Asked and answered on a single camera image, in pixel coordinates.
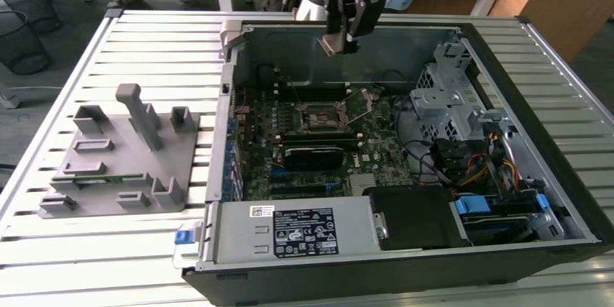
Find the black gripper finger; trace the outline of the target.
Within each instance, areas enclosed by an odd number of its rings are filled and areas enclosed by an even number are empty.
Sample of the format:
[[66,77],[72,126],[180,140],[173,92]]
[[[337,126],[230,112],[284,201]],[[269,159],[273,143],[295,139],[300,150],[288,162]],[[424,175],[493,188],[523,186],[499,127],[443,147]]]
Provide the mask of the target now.
[[357,51],[356,38],[368,35],[375,28],[384,0],[353,0],[345,4],[345,23],[343,28],[343,54]]
[[348,0],[325,0],[325,33],[347,34],[349,28]]

